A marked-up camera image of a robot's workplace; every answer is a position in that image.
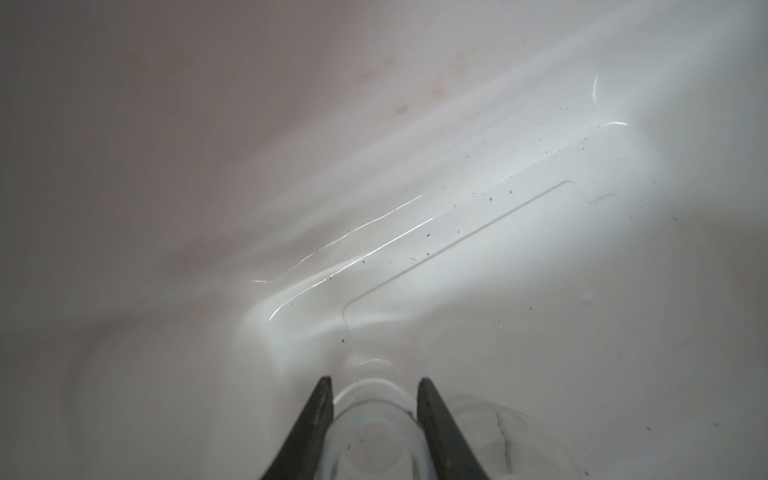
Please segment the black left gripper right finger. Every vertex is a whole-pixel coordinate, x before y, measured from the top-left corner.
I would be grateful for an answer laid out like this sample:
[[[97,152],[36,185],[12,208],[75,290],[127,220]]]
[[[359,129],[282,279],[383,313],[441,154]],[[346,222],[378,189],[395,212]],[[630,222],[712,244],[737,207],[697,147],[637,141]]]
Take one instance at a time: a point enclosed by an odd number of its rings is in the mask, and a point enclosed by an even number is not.
[[[417,420],[427,442],[437,479],[489,480],[445,401],[429,378],[417,388]]]

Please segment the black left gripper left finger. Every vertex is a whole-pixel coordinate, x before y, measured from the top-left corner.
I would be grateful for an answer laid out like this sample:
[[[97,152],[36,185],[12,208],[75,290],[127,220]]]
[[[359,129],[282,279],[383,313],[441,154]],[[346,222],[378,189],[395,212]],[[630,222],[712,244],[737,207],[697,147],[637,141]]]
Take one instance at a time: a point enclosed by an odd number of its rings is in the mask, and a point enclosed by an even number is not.
[[[261,480],[312,480],[334,419],[330,376],[321,377]]]

